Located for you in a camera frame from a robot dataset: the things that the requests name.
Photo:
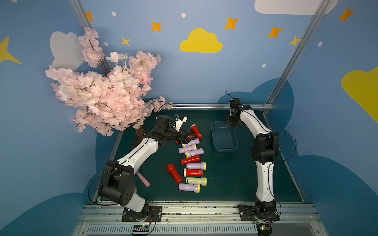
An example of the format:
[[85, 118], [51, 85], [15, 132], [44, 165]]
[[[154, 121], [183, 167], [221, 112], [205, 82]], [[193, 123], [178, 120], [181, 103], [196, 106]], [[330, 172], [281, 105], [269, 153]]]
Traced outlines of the clear blue storage box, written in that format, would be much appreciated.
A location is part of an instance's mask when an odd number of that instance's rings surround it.
[[224, 121], [215, 121], [211, 124], [213, 146], [216, 152], [230, 153], [238, 148], [235, 129]]

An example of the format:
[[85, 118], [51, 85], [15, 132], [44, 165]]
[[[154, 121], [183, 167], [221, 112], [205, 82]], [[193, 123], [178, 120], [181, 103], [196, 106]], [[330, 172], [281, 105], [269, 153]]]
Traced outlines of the large red flashlight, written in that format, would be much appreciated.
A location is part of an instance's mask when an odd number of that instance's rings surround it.
[[174, 180], [176, 181], [176, 183], [181, 183], [182, 182], [182, 177], [180, 176], [180, 174], [178, 173], [178, 171], [176, 170], [176, 168], [175, 168], [175, 166], [173, 164], [169, 164], [167, 166], [167, 170], [172, 175], [172, 177], [174, 178]]

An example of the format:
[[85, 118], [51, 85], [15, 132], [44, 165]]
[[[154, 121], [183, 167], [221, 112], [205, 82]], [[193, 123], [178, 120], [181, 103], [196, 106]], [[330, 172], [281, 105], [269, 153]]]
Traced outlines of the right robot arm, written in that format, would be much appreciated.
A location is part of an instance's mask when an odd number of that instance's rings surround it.
[[253, 214], [261, 221], [278, 221], [280, 217], [273, 194], [273, 169], [279, 154], [280, 136], [269, 130], [257, 117], [252, 107], [243, 105], [239, 98], [231, 98], [229, 106], [226, 124], [233, 127], [245, 124], [255, 138], [251, 156], [257, 167], [258, 186]]

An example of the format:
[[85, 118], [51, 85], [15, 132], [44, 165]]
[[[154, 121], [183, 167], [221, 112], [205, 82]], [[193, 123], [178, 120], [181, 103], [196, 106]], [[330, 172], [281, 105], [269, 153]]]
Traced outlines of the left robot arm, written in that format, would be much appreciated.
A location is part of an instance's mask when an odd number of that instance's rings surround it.
[[136, 213], [146, 211], [147, 200], [135, 190], [136, 171], [158, 149], [171, 142], [187, 144], [195, 138], [194, 133], [182, 128], [187, 117], [159, 115], [153, 129], [144, 135], [142, 141], [127, 155], [117, 161], [108, 161], [103, 169], [98, 186], [98, 195], [113, 201]]

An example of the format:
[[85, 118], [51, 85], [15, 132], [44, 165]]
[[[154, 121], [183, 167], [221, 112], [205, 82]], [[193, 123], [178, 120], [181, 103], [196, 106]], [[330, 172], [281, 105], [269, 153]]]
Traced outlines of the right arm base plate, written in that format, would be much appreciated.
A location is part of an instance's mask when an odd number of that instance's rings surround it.
[[280, 220], [279, 213], [271, 203], [257, 203], [254, 206], [238, 205], [241, 221], [261, 221], [266, 223], [274, 223]]

